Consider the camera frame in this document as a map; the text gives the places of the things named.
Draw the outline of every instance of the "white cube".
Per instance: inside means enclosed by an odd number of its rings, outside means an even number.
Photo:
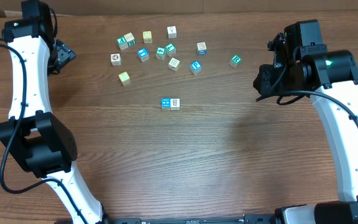
[[[124,38],[128,43],[128,47],[136,44],[135,37],[132,35],[132,33],[125,34]]]
[[[180,110],[180,99],[171,99],[171,110]]]
[[[178,59],[171,58],[171,61],[169,61],[169,63],[168,63],[168,68],[170,68],[176,72],[179,68],[179,64],[180,64],[180,61]]]
[[[193,63],[191,63],[190,65],[190,70],[191,72],[193,72],[194,75],[199,74],[199,72],[201,71],[203,67],[201,66],[201,64],[198,61],[195,61]]]
[[[110,59],[112,65],[121,65],[121,56],[119,54],[111,54]]]
[[[117,38],[117,44],[121,50],[128,48],[128,43],[127,43],[125,37]]]
[[[206,54],[205,42],[197,43],[197,54],[198,55]]]
[[[142,62],[145,62],[146,60],[148,60],[150,58],[149,52],[146,50],[146,48],[142,48],[142,49],[138,50],[137,55],[139,56],[139,58]]]
[[[165,49],[167,50],[167,55],[169,57],[172,57],[177,52],[177,48],[173,43],[169,43],[167,46],[165,46]]]
[[[165,59],[165,48],[163,47],[157,47],[157,51],[155,52],[155,57],[157,57],[157,59],[161,59],[164,60]]]
[[[169,39],[177,37],[177,27],[175,26],[167,27],[167,30],[168,30]]]
[[[143,31],[143,42],[145,44],[151,44],[153,42],[151,31]]]

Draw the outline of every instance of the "cube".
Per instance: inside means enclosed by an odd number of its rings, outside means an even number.
[[[175,26],[167,27],[167,30],[168,30],[169,39],[177,37],[177,27]]]
[[[127,43],[128,43],[128,47],[133,46],[133,45],[136,44],[136,42],[135,42],[135,37],[132,35],[132,33],[125,34],[125,35],[124,35],[124,38],[125,38],[125,40],[126,40]]]
[[[201,66],[201,64],[198,61],[193,62],[190,65],[190,70],[191,72],[193,72],[194,75],[199,74],[199,72],[201,71],[203,67]]]
[[[205,42],[197,43],[197,54],[198,55],[206,54]]]
[[[175,47],[175,45],[173,43],[169,43],[167,46],[165,46],[165,48],[167,50],[167,55],[169,57],[172,57],[177,52],[177,48]]]
[[[176,72],[179,68],[179,63],[180,63],[180,61],[178,59],[171,58],[171,61],[169,61],[169,63],[168,63],[168,68],[170,68]]]
[[[164,47],[157,47],[157,51],[155,53],[155,56],[157,59],[164,60],[165,59],[165,48]]]
[[[161,109],[163,109],[163,110],[170,110],[170,109],[171,109],[171,99],[169,99],[169,98],[162,98],[162,99],[161,99]]]
[[[180,99],[171,99],[171,110],[180,110]]]
[[[153,42],[151,31],[143,31],[143,42],[145,44],[151,44]]]
[[[121,65],[121,56],[119,54],[111,54],[111,64]]]
[[[129,79],[129,75],[127,72],[122,72],[121,74],[118,75],[118,77],[124,86],[131,83],[131,80]]]
[[[126,48],[128,48],[128,43],[127,41],[125,40],[125,37],[120,37],[117,39],[117,44],[118,44],[118,47],[121,49],[121,50],[124,50]]]
[[[150,58],[149,53],[146,50],[146,48],[142,48],[142,49],[138,50],[137,56],[139,56],[139,58],[142,62],[145,62],[146,60],[148,60]]]
[[[233,58],[230,59],[230,65],[233,68],[237,68],[237,66],[240,64],[241,60],[242,59],[240,58],[240,56],[235,55]]]

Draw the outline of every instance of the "wood grain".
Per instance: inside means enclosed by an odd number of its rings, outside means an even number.
[[[307,19],[319,20],[329,50],[350,50],[358,64],[358,12],[59,18],[58,38],[77,58],[49,77],[50,101],[76,138],[88,187],[112,217],[228,217],[337,200],[333,160],[309,99],[291,106],[277,106],[275,99],[255,103],[252,87],[259,65],[273,61],[265,42]],[[171,25],[178,38],[168,40]],[[142,43],[145,30],[153,44]],[[128,32],[137,44],[120,51],[115,39]],[[181,61],[177,72],[154,56],[171,41]],[[206,42],[207,55],[196,55],[197,42]],[[144,63],[136,55],[142,47],[150,52]],[[114,52],[121,53],[121,66],[111,66]],[[234,54],[243,59],[237,69],[229,65]],[[190,72],[196,59],[203,65],[198,76]],[[0,122],[11,105],[10,61],[0,49]],[[130,86],[118,79],[124,71]],[[162,111],[163,97],[180,98],[181,110]],[[0,143],[0,162],[3,150]],[[9,157],[8,186],[35,181]],[[65,218],[47,186],[22,195],[0,187],[0,223]]]

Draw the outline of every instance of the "cube with symbol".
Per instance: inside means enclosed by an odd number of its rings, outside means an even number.
[[[132,33],[125,34],[124,38],[128,43],[128,47],[136,44],[135,37],[132,35]]]
[[[155,53],[155,56],[157,57],[157,59],[164,60],[165,59],[165,48],[157,47],[157,51]]]
[[[180,99],[171,99],[171,110],[180,110]]]
[[[194,75],[199,74],[199,72],[201,71],[203,67],[201,66],[201,64],[198,61],[195,61],[193,63],[191,63],[190,65],[190,70],[191,72],[193,72]]]
[[[171,109],[171,99],[169,99],[169,98],[162,98],[162,99],[161,99],[161,109],[163,109],[163,110],[170,110],[170,109]]]
[[[118,47],[121,49],[121,50],[124,50],[126,48],[128,48],[128,43],[127,41],[125,40],[125,37],[120,37],[117,39],[117,44],[118,44]]]
[[[124,86],[131,83],[131,79],[129,79],[129,75],[127,72],[122,72],[118,75],[118,77]]]
[[[198,55],[206,54],[205,42],[197,43],[197,54]]]
[[[167,27],[167,30],[168,30],[169,39],[177,37],[177,27],[175,26]]]
[[[150,58],[149,53],[146,50],[146,48],[142,48],[142,49],[138,50],[137,56],[139,56],[139,58],[142,62],[145,62],[146,60],[148,60]]]
[[[151,44],[153,42],[151,31],[143,31],[143,41],[145,44]]]
[[[169,43],[167,46],[165,46],[165,49],[167,50],[167,55],[169,57],[172,57],[177,52],[177,48],[173,43]]]
[[[111,54],[111,64],[121,65],[121,56],[119,54]]]
[[[240,64],[241,60],[242,59],[240,58],[240,56],[235,55],[235,56],[233,56],[233,58],[230,59],[230,65],[233,68],[237,68],[237,66]]]
[[[169,63],[168,63],[168,68],[172,69],[176,72],[179,68],[179,63],[180,63],[180,61],[178,59],[171,58],[171,61],[169,61]]]

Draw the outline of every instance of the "wooden block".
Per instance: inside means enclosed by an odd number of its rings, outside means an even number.
[[[190,70],[191,72],[193,72],[194,75],[199,74],[199,72],[201,71],[203,67],[201,66],[201,64],[198,61],[193,62],[190,65]]]
[[[126,48],[128,48],[128,43],[127,41],[125,40],[125,37],[120,37],[117,39],[117,44],[118,44],[118,47],[121,49],[121,50],[124,50]]]
[[[149,53],[146,50],[146,48],[142,48],[142,49],[138,50],[137,56],[139,56],[139,58],[142,62],[145,62],[146,60],[148,60],[150,58]]]
[[[197,43],[197,54],[198,55],[206,54],[205,42]]]
[[[111,54],[110,59],[112,65],[121,65],[121,56],[119,54]]]
[[[128,47],[136,44],[135,37],[132,35],[132,33],[125,34],[124,38],[128,43]]]
[[[157,59],[161,59],[164,60],[165,59],[165,54],[166,54],[166,50],[164,47],[157,47],[157,51],[155,53],[155,57],[157,57]]]
[[[169,99],[169,98],[162,98],[162,99],[161,99],[161,109],[163,109],[163,110],[170,110],[170,109],[171,109],[171,99]]]
[[[180,99],[171,99],[171,110],[180,110]]]
[[[131,79],[129,79],[129,75],[127,72],[122,72],[118,75],[118,77],[124,86],[131,83]]]
[[[240,64],[241,60],[242,59],[240,58],[240,56],[235,55],[235,56],[233,56],[233,58],[230,59],[230,65],[233,68],[237,68],[237,66]]]
[[[143,31],[143,42],[145,44],[151,44],[153,42],[151,31]]]
[[[175,58],[171,58],[171,61],[168,63],[168,68],[174,70],[175,72],[179,69],[180,61]]]
[[[175,26],[167,27],[167,30],[168,30],[169,39],[177,37],[177,27]]]
[[[177,52],[177,48],[175,47],[175,45],[173,43],[169,43],[167,46],[165,46],[165,48],[167,50],[167,55],[169,57],[172,57]]]

